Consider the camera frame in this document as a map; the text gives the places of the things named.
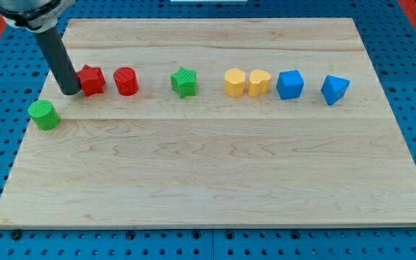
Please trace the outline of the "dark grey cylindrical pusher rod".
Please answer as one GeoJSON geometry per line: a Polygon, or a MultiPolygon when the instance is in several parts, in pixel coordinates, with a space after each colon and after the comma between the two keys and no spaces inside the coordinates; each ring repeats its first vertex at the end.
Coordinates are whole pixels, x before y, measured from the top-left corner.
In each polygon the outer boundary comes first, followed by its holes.
{"type": "Polygon", "coordinates": [[[82,88],[56,26],[35,34],[44,58],[64,95],[76,95],[82,88]]]}

